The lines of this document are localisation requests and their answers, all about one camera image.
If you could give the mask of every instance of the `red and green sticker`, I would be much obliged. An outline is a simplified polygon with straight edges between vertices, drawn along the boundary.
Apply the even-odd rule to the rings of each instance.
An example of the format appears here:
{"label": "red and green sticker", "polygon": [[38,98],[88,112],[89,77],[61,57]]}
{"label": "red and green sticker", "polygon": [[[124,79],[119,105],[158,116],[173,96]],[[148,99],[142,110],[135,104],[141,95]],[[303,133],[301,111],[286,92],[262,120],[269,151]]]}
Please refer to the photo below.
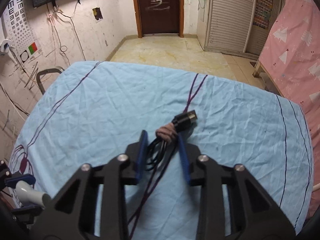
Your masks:
{"label": "red and green sticker", "polygon": [[34,54],[36,51],[38,50],[37,46],[36,46],[36,43],[32,43],[30,46],[29,46],[29,51],[32,54]]}

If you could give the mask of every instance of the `light blue bedsheet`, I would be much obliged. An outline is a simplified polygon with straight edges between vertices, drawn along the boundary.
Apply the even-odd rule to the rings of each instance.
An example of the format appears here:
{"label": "light blue bedsheet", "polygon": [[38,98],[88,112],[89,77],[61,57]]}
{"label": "light blue bedsheet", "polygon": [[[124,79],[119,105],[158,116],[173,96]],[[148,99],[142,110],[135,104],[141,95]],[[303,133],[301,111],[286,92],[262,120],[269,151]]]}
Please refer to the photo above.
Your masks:
{"label": "light blue bedsheet", "polygon": [[[101,63],[37,130],[54,104],[95,64],[77,62],[62,73],[18,136],[16,147],[26,150],[34,142],[27,158],[37,180],[35,189],[51,196],[81,164],[107,163],[136,142],[141,130],[153,140],[155,130],[185,108],[195,76],[157,66]],[[198,76],[194,91],[202,78]],[[313,185],[311,139],[300,107],[256,87],[208,76],[189,107],[193,109],[198,121],[188,141],[219,164],[243,163],[278,205],[282,198],[281,209],[299,232]],[[18,149],[10,160],[12,172],[26,156]],[[144,173],[141,184],[126,188],[128,216],[137,208],[149,175]],[[176,154],[145,204],[133,239],[194,240],[198,211],[199,188],[186,185]]]}

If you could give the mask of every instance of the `louvered wardrobe door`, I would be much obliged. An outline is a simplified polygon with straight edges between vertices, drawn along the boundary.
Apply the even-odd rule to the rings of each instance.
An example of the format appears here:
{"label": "louvered wardrobe door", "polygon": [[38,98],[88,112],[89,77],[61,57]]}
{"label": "louvered wardrobe door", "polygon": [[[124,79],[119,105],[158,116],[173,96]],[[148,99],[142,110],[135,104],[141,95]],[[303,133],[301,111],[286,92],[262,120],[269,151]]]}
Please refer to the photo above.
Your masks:
{"label": "louvered wardrobe door", "polygon": [[212,0],[209,47],[243,52],[254,0]]}

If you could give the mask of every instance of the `door frame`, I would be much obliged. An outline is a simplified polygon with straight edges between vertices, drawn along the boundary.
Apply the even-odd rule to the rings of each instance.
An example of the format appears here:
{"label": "door frame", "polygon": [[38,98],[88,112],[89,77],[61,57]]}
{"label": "door frame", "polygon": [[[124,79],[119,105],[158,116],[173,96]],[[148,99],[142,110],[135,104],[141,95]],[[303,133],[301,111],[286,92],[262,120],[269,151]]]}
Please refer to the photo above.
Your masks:
{"label": "door frame", "polygon": [[[142,33],[139,0],[133,0],[133,5],[134,5],[134,10],[136,15],[138,38],[142,38],[143,33]],[[183,38],[183,27],[184,27],[184,0],[179,0],[179,37],[181,38]]]}

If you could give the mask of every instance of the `blue gripper pad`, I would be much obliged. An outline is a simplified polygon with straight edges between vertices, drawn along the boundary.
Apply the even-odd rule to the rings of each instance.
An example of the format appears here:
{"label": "blue gripper pad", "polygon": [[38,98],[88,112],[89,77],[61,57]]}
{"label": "blue gripper pad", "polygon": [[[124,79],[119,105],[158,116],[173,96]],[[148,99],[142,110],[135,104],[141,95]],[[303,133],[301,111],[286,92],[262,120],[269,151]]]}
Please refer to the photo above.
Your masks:
{"label": "blue gripper pad", "polygon": [[36,178],[34,176],[32,176],[31,174],[24,174],[17,177],[6,179],[5,185],[10,188],[16,188],[16,185],[20,180],[25,181],[29,185],[33,185],[36,183]]}
{"label": "blue gripper pad", "polygon": [[146,156],[148,150],[148,133],[143,130],[139,140],[139,149],[136,160],[136,180],[140,181],[146,164]]}
{"label": "blue gripper pad", "polygon": [[188,158],[187,152],[186,152],[186,146],[184,144],[181,133],[178,134],[178,146],[179,146],[179,155],[180,155],[183,176],[184,176],[184,179],[186,180],[186,182],[188,184],[190,184],[190,180],[191,180],[190,173],[189,173],[190,163],[189,163],[189,158]]}

